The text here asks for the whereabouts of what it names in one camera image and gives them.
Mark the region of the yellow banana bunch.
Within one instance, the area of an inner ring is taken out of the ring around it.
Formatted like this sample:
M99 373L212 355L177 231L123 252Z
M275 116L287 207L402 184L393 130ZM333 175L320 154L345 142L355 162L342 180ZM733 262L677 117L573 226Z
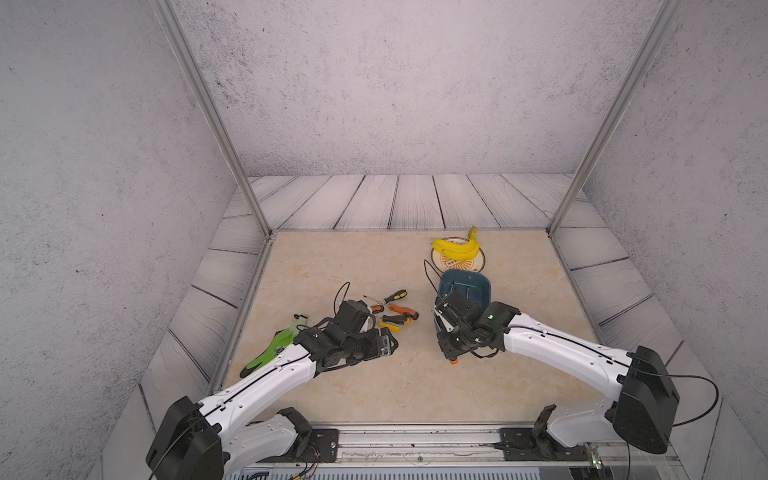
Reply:
M443 239L435 239L432 248L454 261L473 260L480 252L477 241L477 228L473 226L468 232L468 240L464 244L457 244Z

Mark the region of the aluminium frame post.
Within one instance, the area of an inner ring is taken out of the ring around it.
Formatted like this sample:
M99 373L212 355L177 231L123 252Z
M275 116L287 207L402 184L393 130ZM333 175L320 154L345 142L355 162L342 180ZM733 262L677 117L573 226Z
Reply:
M180 65L182 73L192 89L206 123L212 131L223 158L233 175L235 183L244 197L246 206L254 216L262 235L270 237L272 235L272 229L260 208L234 144L226 130L209 89L207 88L199 66L194 58L194 54L185 37L182 26L175 14L172 2L168 0L153 0L151 1L151 5L170 47L173 50L174 56Z
M665 0L661 3L647 35L632 60L606 115L578 164L575 173L571 177L570 184L565 191L562 201L546 228L550 239L553 239L557 231L564 225L578 193L585 186L613 133L631 104L635 91L653 64L655 56L675 24L682 5L682 0Z

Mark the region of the left aluminium frame post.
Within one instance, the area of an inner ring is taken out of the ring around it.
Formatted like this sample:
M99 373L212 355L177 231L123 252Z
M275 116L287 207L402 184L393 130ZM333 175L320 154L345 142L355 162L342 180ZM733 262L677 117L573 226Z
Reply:
M185 37L182 26L175 14L172 2L168 0L153 0L151 1L151 5L170 47L173 50L174 56L180 65L182 73L192 89L206 123L212 131L223 158L233 175L235 183L244 197L246 206L254 216L262 235L270 237L272 235L272 229L260 208L234 144L226 130L209 89L207 88L199 66L194 58L194 54Z

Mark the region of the aluminium front rail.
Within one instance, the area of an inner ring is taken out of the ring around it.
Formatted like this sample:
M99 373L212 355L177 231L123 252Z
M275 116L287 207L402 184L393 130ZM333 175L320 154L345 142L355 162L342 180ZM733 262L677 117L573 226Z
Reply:
M335 463L257 462L222 479L684 479L672 451L657 456L623 442L586 444L585 462L505 461L502 428L524 425L311 425L338 429Z

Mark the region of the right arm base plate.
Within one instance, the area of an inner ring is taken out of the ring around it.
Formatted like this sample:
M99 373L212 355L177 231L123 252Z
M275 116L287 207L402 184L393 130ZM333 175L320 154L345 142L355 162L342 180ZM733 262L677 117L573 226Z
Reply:
M583 446L565 447L548 433L532 428L502 428L500 441L493 448L503 453L505 461L585 462L590 454Z

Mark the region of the right aluminium frame post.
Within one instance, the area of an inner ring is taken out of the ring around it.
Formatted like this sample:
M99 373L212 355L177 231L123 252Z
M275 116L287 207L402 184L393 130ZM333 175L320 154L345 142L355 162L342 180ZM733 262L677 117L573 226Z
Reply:
M655 56L675 24L682 5L682 0L665 0L661 3L647 35L632 60L606 115L578 164L575 173L571 177L570 184L565 191L562 201L546 228L550 239L553 239L557 231L564 225L578 193L585 186L613 133L631 104L635 91L653 64Z

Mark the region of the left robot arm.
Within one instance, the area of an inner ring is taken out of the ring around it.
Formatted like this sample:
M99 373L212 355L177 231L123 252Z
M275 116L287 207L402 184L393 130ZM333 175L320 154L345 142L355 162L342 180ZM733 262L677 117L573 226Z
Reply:
M234 385L197 402L174 402L146 456L151 478L222 479L263 460L303 460L312 427L300 412L257 416L322 373L390 356L397 347L364 302L342 302L334 316L297 326L287 346Z

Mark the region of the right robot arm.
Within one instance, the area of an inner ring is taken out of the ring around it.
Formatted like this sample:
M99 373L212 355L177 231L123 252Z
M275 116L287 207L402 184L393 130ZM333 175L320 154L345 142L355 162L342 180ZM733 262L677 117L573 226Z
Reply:
M437 298L434 316L451 362L488 347L543 362L600 393L580 407L542 409L532 433L548 448L622 440L646 453L667 452L680 395L656 351L592 343L501 302L481 309L459 292Z

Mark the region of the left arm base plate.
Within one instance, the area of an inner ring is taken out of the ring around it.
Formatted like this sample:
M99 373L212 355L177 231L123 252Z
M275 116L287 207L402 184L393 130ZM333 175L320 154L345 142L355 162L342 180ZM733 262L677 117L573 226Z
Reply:
M285 454L268 457L261 463L335 463L338 445L338 429L312 429L299 433Z

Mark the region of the teal storage box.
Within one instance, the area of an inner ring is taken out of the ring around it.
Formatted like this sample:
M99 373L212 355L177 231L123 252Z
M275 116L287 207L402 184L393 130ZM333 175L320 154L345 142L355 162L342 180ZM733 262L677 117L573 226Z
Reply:
M440 299L445 299L454 291L474 302L481 310L485 310L491 303L491 282L486 276L478 272L459 269L449 269L443 272L438 285L437 296Z

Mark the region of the black yellow small screwdriver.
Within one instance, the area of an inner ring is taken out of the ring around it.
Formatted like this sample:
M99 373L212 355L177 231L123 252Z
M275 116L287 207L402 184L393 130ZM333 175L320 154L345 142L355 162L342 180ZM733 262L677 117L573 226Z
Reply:
M401 290L397 290L394 293L392 293L392 294L390 294L390 295L388 295L386 297L383 297L383 298L372 297L372 296L368 296L368 295L365 295L365 298L369 299L369 300L372 300L372 301L374 301L374 302L376 302L378 304L386 305L386 304L390 304L390 303L393 303L395 301L401 300L401 299L405 298L407 295L408 295L408 292L405 289L401 289Z

